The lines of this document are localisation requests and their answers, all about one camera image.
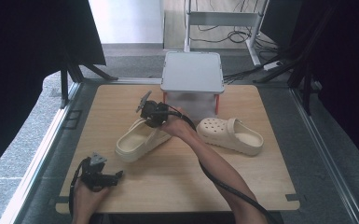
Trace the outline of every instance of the aluminum rail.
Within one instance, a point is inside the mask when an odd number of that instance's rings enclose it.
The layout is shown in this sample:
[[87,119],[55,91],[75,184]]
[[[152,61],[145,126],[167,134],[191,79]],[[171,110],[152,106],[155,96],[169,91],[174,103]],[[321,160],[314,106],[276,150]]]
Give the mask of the aluminum rail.
[[219,25],[219,26],[246,26],[252,27],[252,34],[245,40],[249,54],[256,67],[261,66],[257,53],[254,49],[255,39],[260,31],[261,22],[264,18],[268,0],[263,2],[262,7],[257,13],[246,12],[201,12],[191,11],[191,0],[187,0],[185,8],[186,32],[184,52],[190,52],[190,25]]
[[326,167],[327,172],[330,174],[330,177],[337,189],[338,195],[341,198],[345,208],[347,209],[348,215],[350,216],[352,223],[359,224],[359,205],[354,198],[351,189],[349,188],[344,176],[334,162],[333,157],[329,152],[329,149],[324,143],[324,139],[320,135],[315,123],[312,120],[312,117],[309,116],[304,110],[301,103],[301,96],[299,95],[298,91],[292,88],[290,88],[289,90],[293,95],[300,116],[303,118],[307,129],[310,132],[313,143],[316,145],[316,148],[321,156],[324,166]]
[[[74,83],[69,90],[69,97],[72,99],[80,88],[81,83]],[[39,148],[37,149],[34,158],[32,159],[30,165],[28,166],[27,171],[25,172],[24,177],[22,178],[19,186],[13,194],[10,202],[7,205],[7,208],[0,219],[0,224],[14,223],[16,218],[25,204],[25,200],[28,198],[28,194],[34,185],[36,177],[39,175],[39,172],[42,168],[43,163],[45,162],[46,156],[48,155],[51,146],[54,142],[55,137],[57,136],[59,129],[68,114],[72,105],[72,101],[64,107],[59,109],[55,115],[53,121],[48,127],[48,131],[42,139]]]

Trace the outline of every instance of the clog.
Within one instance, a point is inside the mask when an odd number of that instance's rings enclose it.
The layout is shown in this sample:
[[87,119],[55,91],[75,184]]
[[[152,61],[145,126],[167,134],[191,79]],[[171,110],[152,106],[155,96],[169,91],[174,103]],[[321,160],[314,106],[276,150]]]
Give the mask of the clog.
[[138,119],[118,139],[115,151],[123,161],[133,162],[170,138],[164,131],[147,126],[145,119]]
[[249,156],[257,155],[264,144],[263,137],[239,119],[203,119],[197,133],[207,144],[225,147]]

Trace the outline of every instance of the plywood surface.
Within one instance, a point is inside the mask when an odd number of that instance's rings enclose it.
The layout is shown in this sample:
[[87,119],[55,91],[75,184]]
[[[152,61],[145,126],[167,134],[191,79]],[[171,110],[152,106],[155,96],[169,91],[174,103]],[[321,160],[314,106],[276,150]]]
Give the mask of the plywood surface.
[[[296,192],[257,88],[246,85],[225,88],[220,95],[218,117],[242,120],[264,137],[265,145],[255,157],[213,148],[239,171],[266,209],[298,209],[299,201],[286,200],[286,195]],[[149,100],[162,101],[160,85],[104,85],[99,88],[60,195],[69,195],[76,167],[96,151],[107,158],[104,174],[125,172],[99,212],[229,211],[226,201],[200,169],[195,154],[180,139],[171,138],[133,163],[123,162],[115,154],[117,140],[139,117],[135,109],[149,90],[152,91]],[[56,209],[68,213],[67,203],[57,203]]]

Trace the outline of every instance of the black curtain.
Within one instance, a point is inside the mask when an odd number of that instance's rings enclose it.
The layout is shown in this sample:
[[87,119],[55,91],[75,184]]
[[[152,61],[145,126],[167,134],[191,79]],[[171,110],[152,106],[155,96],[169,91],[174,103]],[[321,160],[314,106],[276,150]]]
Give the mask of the black curtain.
[[340,1],[312,60],[320,100],[359,148],[359,1]]
[[87,0],[0,1],[0,157],[68,58],[105,64]]

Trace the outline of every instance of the white box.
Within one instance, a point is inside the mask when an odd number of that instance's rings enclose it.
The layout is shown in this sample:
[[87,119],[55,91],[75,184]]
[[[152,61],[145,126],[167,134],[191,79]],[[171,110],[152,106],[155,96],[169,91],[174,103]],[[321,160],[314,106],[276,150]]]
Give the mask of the white box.
[[215,118],[218,95],[225,90],[220,55],[167,52],[161,89],[164,92],[164,102],[184,108],[194,122]]

